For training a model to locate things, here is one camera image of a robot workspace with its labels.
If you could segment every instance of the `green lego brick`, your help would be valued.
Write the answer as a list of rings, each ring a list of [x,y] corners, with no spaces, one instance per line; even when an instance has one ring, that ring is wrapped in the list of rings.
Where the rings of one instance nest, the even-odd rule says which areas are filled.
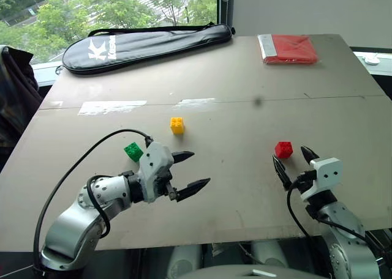
[[[136,143],[131,143],[124,148],[124,151],[134,162],[139,162],[140,157],[143,155],[143,151]]]

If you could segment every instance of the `gray tabletop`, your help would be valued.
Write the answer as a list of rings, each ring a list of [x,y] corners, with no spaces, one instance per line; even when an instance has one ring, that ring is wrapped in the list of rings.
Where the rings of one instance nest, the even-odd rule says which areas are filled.
[[[160,198],[116,217],[99,249],[299,236],[271,154],[291,141],[291,176],[307,169],[300,146],[343,161],[335,193],[366,229],[392,226],[391,103],[338,35],[312,36],[320,62],[264,65],[256,37],[103,75],[63,71],[0,175],[0,250],[31,250],[40,208],[58,179],[104,135],[139,128],[172,151],[195,156],[173,167],[173,184],[211,182],[179,204]],[[182,137],[169,128],[183,117]],[[72,173],[49,208],[44,236],[88,177],[137,169],[124,134]],[[297,193],[293,208],[319,233]]]

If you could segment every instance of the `red package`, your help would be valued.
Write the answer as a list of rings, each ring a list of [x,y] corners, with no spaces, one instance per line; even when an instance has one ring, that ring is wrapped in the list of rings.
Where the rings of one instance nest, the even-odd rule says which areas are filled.
[[[312,64],[318,61],[307,35],[262,34],[258,41],[264,63]]]

